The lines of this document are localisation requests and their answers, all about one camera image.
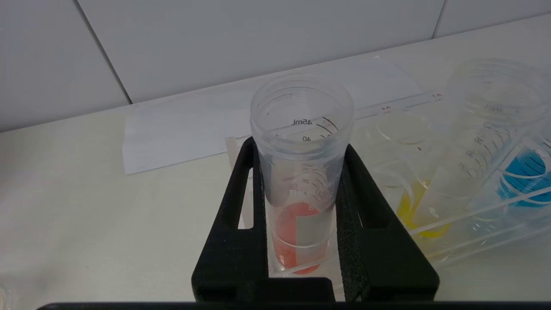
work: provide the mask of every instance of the clear plastic tube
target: clear plastic tube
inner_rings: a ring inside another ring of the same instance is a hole
[[[469,61],[448,82],[455,121],[451,132],[419,169],[414,197],[404,194],[404,223],[418,228],[462,212],[519,140],[549,111],[549,77],[501,59]],[[427,231],[424,237],[439,237]]]
[[[325,256],[353,110],[344,87],[305,74],[276,78],[253,97],[251,130],[282,269]]]

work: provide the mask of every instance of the white wall tile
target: white wall tile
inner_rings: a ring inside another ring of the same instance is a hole
[[[550,0],[447,0],[435,37],[549,12]]]
[[[133,102],[431,38],[443,0],[79,0]]]
[[[128,104],[71,0],[0,1],[0,132]]]

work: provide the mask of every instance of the tile grout line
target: tile grout line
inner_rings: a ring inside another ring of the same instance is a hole
[[[438,31],[438,27],[440,27],[440,21],[442,20],[442,15],[444,14],[444,9],[446,8],[446,5],[447,5],[447,0],[444,0],[444,3],[442,4],[442,9],[440,10],[440,15],[438,15],[438,20],[436,21],[436,25],[434,26],[433,35],[432,37],[430,37],[431,40],[436,37],[436,31]]]
[[[111,70],[111,73],[115,77],[115,80],[117,81],[118,86],[121,88],[122,93],[125,95],[126,100],[128,100],[128,104],[133,104],[132,100],[130,99],[130,96],[128,95],[128,92],[126,91],[126,88],[122,84],[122,81],[120,77],[118,76],[117,72],[115,71],[115,67],[111,63],[111,60],[107,56],[107,53],[105,52],[105,49],[103,45],[101,44],[100,40],[98,39],[98,36],[96,35],[96,32],[92,28],[92,25],[90,24],[90,21],[86,17],[86,14],[84,14],[84,11],[82,10],[82,7],[80,6],[80,3],[78,3],[78,0],[73,0],[73,3],[75,7],[77,8],[78,13],[82,17],[82,20],[84,21],[84,24],[88,28],[88,31],[90,31],[90,35],[92,35],[92,38],[94,39],[94,42],[98,46],[101,55],[103,56],[105,62],[107,63],[107,66]]]

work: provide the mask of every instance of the black foam padding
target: black foam padding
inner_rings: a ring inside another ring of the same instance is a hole
[[[253,220],[238,229],[249,170],[253,168]],[[236,300],[243,284],[268,277],[266,210],[255,142],[247,139],[237,157],[228,187],[191,277],[197,301]]]
[[[432,300],[438,274],[350,145],[344,161],[336,209],[345,299]]]

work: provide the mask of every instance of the black holder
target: black holder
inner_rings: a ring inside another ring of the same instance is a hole
[[[254,226],[238,229],[251,168]],[[436,271],[350,145],[344,156],[336,211],[347,301],[434,298],[439,285]],[[241,147],[191,283],[197,301],[258,301],[266,300],[268,295],[280,301],[334,301],[331,282],[326,278],[268,278],[264,187],[258,150],[252,138]]]

